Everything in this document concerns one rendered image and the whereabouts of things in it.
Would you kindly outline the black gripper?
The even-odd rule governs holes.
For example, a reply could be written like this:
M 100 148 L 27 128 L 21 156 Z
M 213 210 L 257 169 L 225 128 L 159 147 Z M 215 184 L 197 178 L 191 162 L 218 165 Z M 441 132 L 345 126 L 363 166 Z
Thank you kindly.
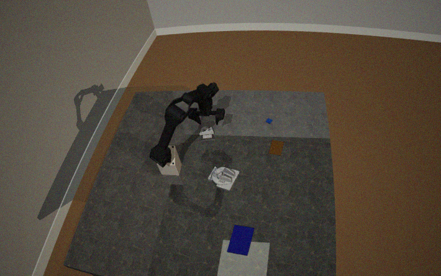
M 200 110 L 200 111 L 197 111 Z M 199 116 L 209 116 L 209 115 L 216 115 L 216 124 L 218 125 L 218 122 L 224 119 L 225 109 L 217 108 L 216 111 L 211 111 L 210 107 L 210 101 L 209 105 L 202 108 L 190 108 L 188 118 L 196 121 L 198 124 L 201 124 L 201 120 Z

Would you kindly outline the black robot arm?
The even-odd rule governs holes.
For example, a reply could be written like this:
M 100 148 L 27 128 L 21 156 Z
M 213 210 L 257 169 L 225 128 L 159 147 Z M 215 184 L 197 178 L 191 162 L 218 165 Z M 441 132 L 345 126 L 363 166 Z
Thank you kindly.
M 208 86 L 201 84 L 196 90 L 185 92 L 181 97 L 174 99 L 166 108 L 165 113 L 165 127 L 160 137 L 159 143 L 151 149 L 150 158 L 154 160 L 159 166 L 164 167 L 167 162 L 171 162 L 171 150 L 168 148 L 170 140 L 179 125 L 186 119 L 189 114 L 189 109 L 193 103 L 197 103 L 199 107 L 206 107 L 209 105 L 212 109 L 212 98 L 219 91 L 217 83 L 210 83 Z M 175 104 L 184 101 L 189 105 L 188 111 L 183 111 Z

